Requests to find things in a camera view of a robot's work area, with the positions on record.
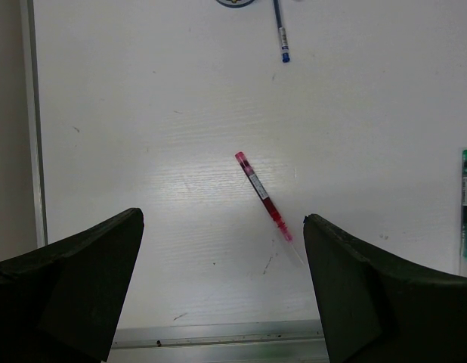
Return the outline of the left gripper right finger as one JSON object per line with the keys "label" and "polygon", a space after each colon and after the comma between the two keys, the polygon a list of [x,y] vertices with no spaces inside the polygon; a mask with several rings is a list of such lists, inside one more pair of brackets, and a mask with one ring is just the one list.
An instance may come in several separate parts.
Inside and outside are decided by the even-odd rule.
{"label": "left gripper right finger", "polygon": [[403,259],[312,214],[305,250],[329,360],[467,362],[467,278]]}

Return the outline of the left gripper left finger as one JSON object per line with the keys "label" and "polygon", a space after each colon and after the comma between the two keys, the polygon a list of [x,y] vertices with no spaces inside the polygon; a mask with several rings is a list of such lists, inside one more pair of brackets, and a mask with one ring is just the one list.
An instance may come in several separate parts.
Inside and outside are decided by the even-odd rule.
{"label": "left gripper left finger", "polygon": [[0,262],[0,362],[106,362],[135,268],[144,214]]}

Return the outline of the red pen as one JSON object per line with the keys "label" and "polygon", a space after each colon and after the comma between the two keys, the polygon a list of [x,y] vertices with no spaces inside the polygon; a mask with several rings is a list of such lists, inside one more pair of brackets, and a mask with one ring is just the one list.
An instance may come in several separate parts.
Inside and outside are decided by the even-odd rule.
{"label": "red pen", "polygon": [[298,257],[301,264],[303,264],[303,259],[302,257],[300,257],[299,253],[294,247],[294,238],[290,233],[290,230],[286,222],[284,221],[284,218],[280,215],[279,210],[277,209],[268,192],[264,188],[264,185],[261,183],[255,170],[252,168],[250,162],[247,160],[245,154],[241,151],[237,152],[235,154],[235,158],[239,163],[242,171],[246,175],[247,179],[249,180],[251,186],[255,190],[256,194],[260,198],[264,208],[267,210],[269,216],[273,220],[274,224],[277,226],[280,234],[283,236],[283,239],[288,243],[288,245],[291,246],[294,254]]}

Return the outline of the blue white jar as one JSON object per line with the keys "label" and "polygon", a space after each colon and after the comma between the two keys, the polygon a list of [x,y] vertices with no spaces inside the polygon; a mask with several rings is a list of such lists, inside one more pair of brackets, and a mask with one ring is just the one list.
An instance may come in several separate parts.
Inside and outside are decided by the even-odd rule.
{"label": "blue white jar", "polygon": [[216,0],[217,3],[227,8],[242,8],[254,2],[254,0]]}

